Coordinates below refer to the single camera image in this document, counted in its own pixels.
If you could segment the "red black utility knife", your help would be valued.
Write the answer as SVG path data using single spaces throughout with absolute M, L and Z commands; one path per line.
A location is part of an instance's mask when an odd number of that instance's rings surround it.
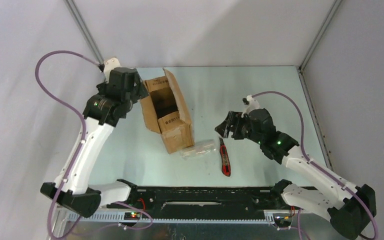
M 221 157 L 221 171 L 226 177 L 232 174 L 229 154 L 223 139 L 219 138 L 219 154 Z

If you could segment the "brown cardboard express box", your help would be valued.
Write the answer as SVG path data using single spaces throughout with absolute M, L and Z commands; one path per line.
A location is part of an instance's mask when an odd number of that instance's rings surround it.
M 169 154 L 193 147 L 193 123 L 175 75 L 164 75 L 143 82 L 149 96 L 140 100 L 146 128 L 160 135 Z

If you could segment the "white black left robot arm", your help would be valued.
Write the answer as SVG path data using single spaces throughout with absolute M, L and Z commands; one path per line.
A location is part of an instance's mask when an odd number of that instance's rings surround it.
M 135 68 L 115 67 L 106 72 L 106 82 L 98 84 L 98 93 L 86 102 L 82 129 L 76 146 L 60 174 L 45 182 L 40 192 L 78 215 L 89 218 L 99 207 L 120 202 L 133 208 L 138 194 L 120 180 L 89 186 L 89 178 L 99 153 L 120 119 L 124 119 L 148 91 Z

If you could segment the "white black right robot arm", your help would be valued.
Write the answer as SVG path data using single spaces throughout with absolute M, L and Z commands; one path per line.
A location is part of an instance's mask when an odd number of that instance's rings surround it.
M 355 240 L 376 216 L 376 194 L 367 184 L 356 184 L 319 165 L 304 153 L 299 143 L 276 129 L 266 109 L 249 113 L 229 111 L 214 129 L 222 138 L 248 139 L 259 145 L 262 153 L 305 177 L 314 190 L 304 189 L 282 179 L 272 188 L 271 204 L 277 209 L 288 205 L 307 210 L 330 222 L 348 240 Z

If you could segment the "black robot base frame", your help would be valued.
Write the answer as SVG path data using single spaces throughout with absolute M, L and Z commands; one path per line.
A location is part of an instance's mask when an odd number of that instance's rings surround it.
M 131 182 L 125 201 L 108 203 L 87 220 L 174 224 L 280 224 L 289 225 L 299 210 L 332 207 L 314 187 L 292 187 L 281 180 L 273 187 L 167 187 L 138 186 Z

